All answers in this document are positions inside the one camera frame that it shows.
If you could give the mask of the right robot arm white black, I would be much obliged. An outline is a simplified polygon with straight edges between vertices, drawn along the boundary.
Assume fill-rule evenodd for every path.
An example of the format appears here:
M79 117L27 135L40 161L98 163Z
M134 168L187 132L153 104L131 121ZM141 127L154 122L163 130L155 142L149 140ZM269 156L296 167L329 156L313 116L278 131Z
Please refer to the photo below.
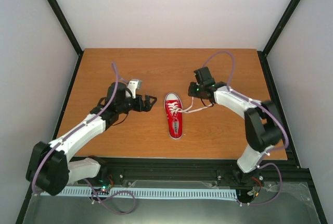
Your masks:
M272 101L251 99L235 91L227 83L215 82L208 67L195 70L194 75L196 81L189 85L189 96L224 106L244 119L247 146L237 160L243 173L259 168L264 156L269 155L273 149L279 149L277 144L281 140L284 141L282 148L288 147L288 135Z

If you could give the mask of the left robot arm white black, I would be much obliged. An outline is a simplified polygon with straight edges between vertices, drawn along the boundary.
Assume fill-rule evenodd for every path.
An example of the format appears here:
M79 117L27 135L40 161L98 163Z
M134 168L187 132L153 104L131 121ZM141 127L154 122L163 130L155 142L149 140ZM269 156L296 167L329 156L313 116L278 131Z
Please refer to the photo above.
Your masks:
M157 98L139 95L141 81L131 80L125 84L114 82L97 106L64 135L49 143L38 142L31 154L26 179L31 182L32 192L40 191L55 196L68 184L91 178L96 183L108 181L109 170L106 162L96 156L72 161L73 156L89 141L117 125L121 114L131 111L149 112Z

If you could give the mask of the white shoelace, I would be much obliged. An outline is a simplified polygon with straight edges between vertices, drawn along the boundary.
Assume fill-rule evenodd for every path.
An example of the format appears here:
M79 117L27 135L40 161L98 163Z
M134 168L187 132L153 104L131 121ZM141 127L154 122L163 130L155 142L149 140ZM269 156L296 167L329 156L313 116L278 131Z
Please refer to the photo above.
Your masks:
M180 107L180 103L178 101L167 102L166 107L172 116L176 116L177 114L183 114L183 113L185 113L185 114L195 113L195 112L198 112L198 111L201 111L203 109L213 106L213 104L209 104L208 106L203 106L201 108L192 109L193 105L194 105L194 97L191 98L191 105L188 108L182 109Z

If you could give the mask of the red canvas sneaker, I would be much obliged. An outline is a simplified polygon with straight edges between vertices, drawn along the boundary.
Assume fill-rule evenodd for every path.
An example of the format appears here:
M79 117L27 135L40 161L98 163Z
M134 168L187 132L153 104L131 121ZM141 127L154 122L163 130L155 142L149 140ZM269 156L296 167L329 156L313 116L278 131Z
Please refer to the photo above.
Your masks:
M182 102L175 93L168 93L164 99L164 110L168 122L169 135L177 140L183 135Z

